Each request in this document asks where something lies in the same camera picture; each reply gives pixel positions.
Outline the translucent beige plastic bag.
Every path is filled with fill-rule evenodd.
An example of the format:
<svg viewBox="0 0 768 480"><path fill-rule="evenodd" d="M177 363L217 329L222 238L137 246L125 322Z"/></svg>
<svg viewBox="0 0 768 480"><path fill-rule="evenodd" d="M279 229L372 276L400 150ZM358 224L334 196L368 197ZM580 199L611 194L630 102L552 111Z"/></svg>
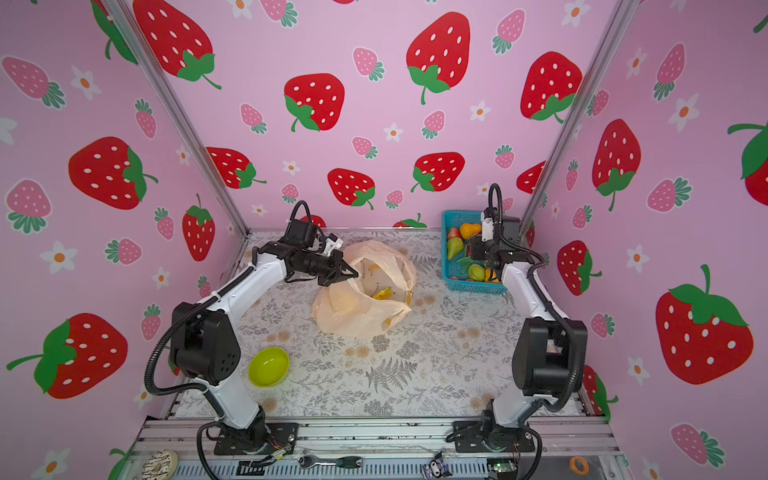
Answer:
<svg viewBox="0 0 768 480"><path fill-rule="evenodd" d="M359 277L320 290L312 317L321 332L372 338L390 331L411 313L417 271L404 254L369 240L347 247L344 260ZM388 287L394 291L390 299L373 299Z"/></svg>

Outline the yellow fake banana bunch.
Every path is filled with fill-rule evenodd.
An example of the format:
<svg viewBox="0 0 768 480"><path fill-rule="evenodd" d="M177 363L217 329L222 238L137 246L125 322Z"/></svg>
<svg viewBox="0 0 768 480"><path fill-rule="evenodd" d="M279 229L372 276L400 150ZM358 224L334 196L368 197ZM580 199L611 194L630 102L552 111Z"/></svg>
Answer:
<svg viewBox="0 0 768 480"><path fill-rule="evenodd" d="M394 295L394 291L391 287L385 288L373 296L375 300L388 300Z"/></svg>

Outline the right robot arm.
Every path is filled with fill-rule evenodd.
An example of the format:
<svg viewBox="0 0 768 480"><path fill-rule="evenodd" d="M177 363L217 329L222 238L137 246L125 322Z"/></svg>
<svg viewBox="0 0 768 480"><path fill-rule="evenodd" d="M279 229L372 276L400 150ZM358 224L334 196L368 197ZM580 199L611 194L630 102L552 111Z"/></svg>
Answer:
<svg viewBox="0 0 768 480"><path fill-rule="evenodd" d="M481 227L469 241L470 258L491 267L491 278L520 301L525 317L511 362L514 385L488 403L471 434L490 450L505 450L526 438L530 417L561 411L581 388L588 333L541 284L544 257L506 238L499 209L486 208Z"/></svg>

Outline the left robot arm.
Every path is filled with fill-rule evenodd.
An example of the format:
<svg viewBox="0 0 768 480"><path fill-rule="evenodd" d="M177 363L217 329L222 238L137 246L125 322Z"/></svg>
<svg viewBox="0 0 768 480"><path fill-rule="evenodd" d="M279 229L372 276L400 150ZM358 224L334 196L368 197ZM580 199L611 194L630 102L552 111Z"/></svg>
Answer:
<svg viewBox="0 0 768 480"><path fill-rule="evenodd" d="M150 354L144 373L148 393L200 391L226 440L248 453L261 450L270 432L263 408L249 397L237 373L241 348L235 326L269 289L296 273L321 287L357 278L358 271L344 260L342 244L313 223L293 219L282 237L252 250L250 263L235 278L198 303L180 303Z"/></svg>

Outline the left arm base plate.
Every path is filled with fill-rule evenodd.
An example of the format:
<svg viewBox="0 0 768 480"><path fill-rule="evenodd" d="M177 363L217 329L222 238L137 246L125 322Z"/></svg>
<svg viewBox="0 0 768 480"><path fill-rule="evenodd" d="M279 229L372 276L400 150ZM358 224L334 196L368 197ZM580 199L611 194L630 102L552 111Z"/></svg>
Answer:
<svg viewBox="0 0 768 480"><path fill-rule="evenodd" d="M298 423L266 423L249 429L223 426L214 447L218 456L291 454L298 437Z"/></svg>

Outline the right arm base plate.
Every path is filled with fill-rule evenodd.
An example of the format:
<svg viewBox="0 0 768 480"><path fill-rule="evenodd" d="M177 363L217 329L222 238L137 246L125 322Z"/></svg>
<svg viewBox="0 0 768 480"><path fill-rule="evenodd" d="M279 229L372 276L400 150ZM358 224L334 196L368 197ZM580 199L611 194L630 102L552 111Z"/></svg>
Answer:
<svg viewBox="0 0 768 480"><path fill-rule="evenodd" d="M492 425L483 430L479 421L454 421L446 437L460 453L532 453L533 436L518 428Z"/></svg>

